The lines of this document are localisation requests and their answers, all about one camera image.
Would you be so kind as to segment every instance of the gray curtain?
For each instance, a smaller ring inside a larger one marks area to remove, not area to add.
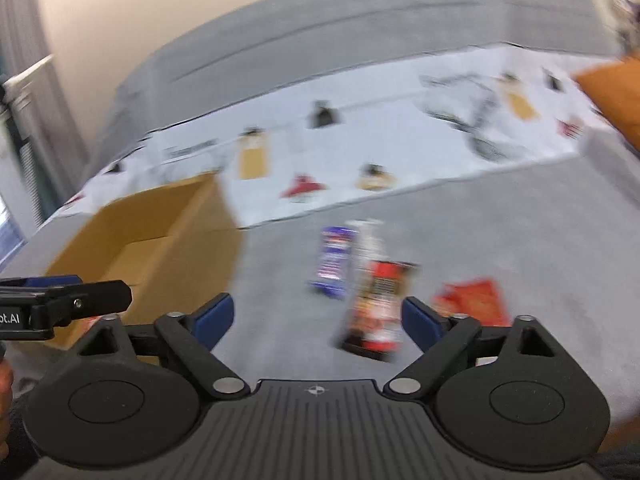
[[[0,0],[0,48],[9,76],[50,54],[38,0]],[[55,59],[30,85],[30,98],[14,110],[20,132],[28,136],[40,166],[59,200],[77,192],[88,150],[71,115],[55,70]]]

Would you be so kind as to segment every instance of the gray fabric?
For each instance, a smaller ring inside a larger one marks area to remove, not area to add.
[[[612,56],[591,0],[263,0],[166,44],[118,88],[94,174],[147,132],[340,69],[469,45]]]
[[[0,41],[8,76],[16,75],[50,54],[37,0],[0,0]],[[30,85],[30,99],[15,119],[66,200],[84,184],[89,153],[71,115],[53,65],[44,67]]]
[[[637,192],[640,180],[627,176],[622,190],[614,186],[607,171],[626,153],[608,135],[593,132],[586,156],[572,160],[248,229],[231,290],[236,322],[216,355],[252,386],[260,378],[375,378],[382,384],[418,357],[404,335],[390,364],[336,349],[351,302],[318,296],[306,285],[322,228],[372,217],[386,222],[382,234],[391,258],[420,264],[410,294],[428,301],[446,282],[496,279],[510,314],[542,320],[602,389],[614,420],[631,414],[640,400],[640,209],[628,189]],[[63,245],[59,229],[66,225],[68,235],[72,222],[75,229],[82,223],[73,217],[59,222],[26,250],[52,256]],[[31,259],[24,258],[1,275],[37,274],[45,259],[32,260],[30,269]],[[19,378],[38,377],[42,369],[31,369],[28,360],[19,366]]]

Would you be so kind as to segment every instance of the cardboard box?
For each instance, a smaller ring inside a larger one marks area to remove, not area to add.
[[[47,269],[84,282],[123,280],[133,302],[126,324],[151,323],[162,314],[186,314],[228,290],[242,233],[223,201],[213,173],[143,191],[103,207]],[[57,328],[47,344],[67,349],[88,320]]]

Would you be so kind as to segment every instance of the orange object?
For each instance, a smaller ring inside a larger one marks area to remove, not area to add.
[[[447,284],[444,292],[433,298],[432,305],[441,316],[458,312],[475,317],[484,326],[511,325],[498,286],[491,279]]]
[[[640,150],[640,59],[627,57],[575,77],[602,115]]]

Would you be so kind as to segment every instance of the silver screw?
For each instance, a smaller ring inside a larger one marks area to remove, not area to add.
[[[389,388],[391,388],[393,392],[402,395],[414,394],[421,386],[418,381],[409,377],[400,377],[389,383]]]
[[[213,383],[213,389],[221,394],[236,394],[244,388],[244,381],[237,377],[223,377]]]

